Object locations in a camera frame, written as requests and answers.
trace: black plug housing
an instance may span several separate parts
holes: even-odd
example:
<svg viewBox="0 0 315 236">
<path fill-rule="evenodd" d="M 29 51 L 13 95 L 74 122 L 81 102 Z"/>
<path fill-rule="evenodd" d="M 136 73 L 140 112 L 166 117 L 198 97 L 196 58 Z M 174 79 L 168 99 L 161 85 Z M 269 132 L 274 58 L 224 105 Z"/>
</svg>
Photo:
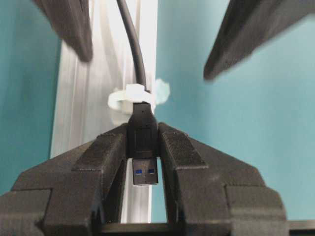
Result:
<svg viewBox="0 0 315 236">
<path fill-rule="evenodd" d="M 133 104 L 127 135 L 129 157 L 133 158 L 133 184 L 157 184 L 158 123 L 149 103 Z"/>
</svg>

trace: teal wall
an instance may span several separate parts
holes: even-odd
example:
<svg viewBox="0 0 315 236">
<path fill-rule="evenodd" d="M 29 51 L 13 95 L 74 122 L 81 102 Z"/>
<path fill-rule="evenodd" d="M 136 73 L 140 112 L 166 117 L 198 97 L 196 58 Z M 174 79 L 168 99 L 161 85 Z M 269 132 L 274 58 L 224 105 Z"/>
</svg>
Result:
<svg viewBox="0 0 315 236">
<path fill-rule="evenodd" d="M 31 0 L 0 7 L 0 194 L 49 158 L 60 40 Z"/>
<path fill-rule="evenodd" d="M 159 0 L 159 121 L 259 168 L 289 219 L 315 219 L 315 19 L 307 18 L 214 83 L 203 65 L 228 0 Z M 163 218 L 156 200 L 153 220 Z"/>
</svg>

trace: black cable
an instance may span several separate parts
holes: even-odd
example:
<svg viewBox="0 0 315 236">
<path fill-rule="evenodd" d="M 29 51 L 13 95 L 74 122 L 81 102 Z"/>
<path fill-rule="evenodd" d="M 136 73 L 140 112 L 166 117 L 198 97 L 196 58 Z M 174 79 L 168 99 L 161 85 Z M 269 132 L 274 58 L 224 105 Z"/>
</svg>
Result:
<svg viewBox="0 0 315 236">
<path fill-rule="evenodd" d="M 137 33 L 132 23 L 132 19 L 128 10 L 128 6 L 125 0 L 117 0 L 118 8 L 122 16 L 127 36 L 129 39 L 129 44 L 131 47 L 134 69 L 136 73 L 136 81 L 138 84 L 144 86 L 147 90 L 146 74 L 144 70 L 143 58 L 141 54 L 140 44 L 138 41 Z"/>
</svg>

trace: black plastic part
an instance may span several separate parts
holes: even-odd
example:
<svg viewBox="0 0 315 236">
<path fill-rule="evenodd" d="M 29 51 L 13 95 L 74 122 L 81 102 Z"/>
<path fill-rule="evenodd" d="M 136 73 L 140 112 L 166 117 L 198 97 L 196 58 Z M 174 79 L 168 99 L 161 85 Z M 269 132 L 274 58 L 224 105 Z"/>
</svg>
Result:
<svg viewBox="0 0 315 236">
<path fill-rule="evenodd" d="M 107 224 L 100 236 L 177 236 L 183 235 L 182 226 L 167 223 L 158 224 Z"/>
<path fill-rule="evenodd" d="M 79 59 L 90 62 L 93 57 L 93 46 L 89 1 L 33 1 L 47 16 L 58 36 L 74 49 Z"/>
<path fill-rule="evenodd" d="M 11 205 L 11 212 L 21 212 L 21 203 L 34 205 L 33 208 L 39 209 L 41 214 L 44 211 L 44 217 L 37 217 L 33 225 L 40 220 L 45 236 L 91 236 L 95 225 L 120 221 L 125 159 L 126 125 L 122 125 L 98 136 L 94 142 L 23 172 L 8 193 L 6 202 Z M 35 191 L 43 189 L 50 192 L 45 208 L 41 202 L 47 197 L 36 199 L 32 196 Z M 22 202 L 13 195 L 24 191 L 30 194 Z M 20 232 L 23 225 L 28 224 L 24 233 L 16 236 L 35 235 L 34 226 L 25 219 L 27 213 L 22 213 L 20 220 L 9 226 L 14 232 Z M 0 205 L 0 219 L 9 219 L 7 215 L 6 206 Z"/>
<path fill-rule="evenodd" d="M 314 0 L 231 0 L 204 67 L 205 79 L 214 79 L 310 13 L 315 13 Z"/>
<path fill-rule="evenodd" d="M 129 158 L 153 158 L 157 156 L 158 124 L 151 105 L 134 103 L 128 122 Z"/>
<path fill-rule="evenodd" d="M 164 123 L 159 143 L 168 221 L 185 235 L 288 234 L 281 199 L 256 168 Z"/>
<path fill-rule="evenodd" d="M 133 134 L 146 125 L 144 121 L 135 122 Z M 168 223 L 118 224 L 128 153 L 126 130 L 127 125 L 122 125 L 22 173 L 11 192 L 0 197 L 0 236 L 8 232 L 16 236 L 286 236 L 289 229 L 292 234 L 312 232 L 311 228 L 289 228 L 278 193 L 266 187 L 256 168 L 164 123 L 159 124 L 156 144 Z"/>
</svg>

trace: cable clip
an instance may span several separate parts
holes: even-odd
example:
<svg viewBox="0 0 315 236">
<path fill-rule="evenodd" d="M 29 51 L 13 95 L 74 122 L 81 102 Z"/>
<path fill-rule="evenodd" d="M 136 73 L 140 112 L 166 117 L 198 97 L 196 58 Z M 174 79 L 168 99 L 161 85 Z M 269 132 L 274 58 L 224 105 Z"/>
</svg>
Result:
<svg viewBox="0 0 315 236">
<path fill-rule="evenodd" d="M 120 90 L 111 93 L 108 96 L 108 106 L 125 114 L 132 114 L 133 103 L 147 102 L 151 104 L 152 112 L 155 109 L 155 100 L 152 94 L 144 90 L 144 86 L 140 84 L 130 84 L 126 86 L 126 90 Z"/>
</svg>

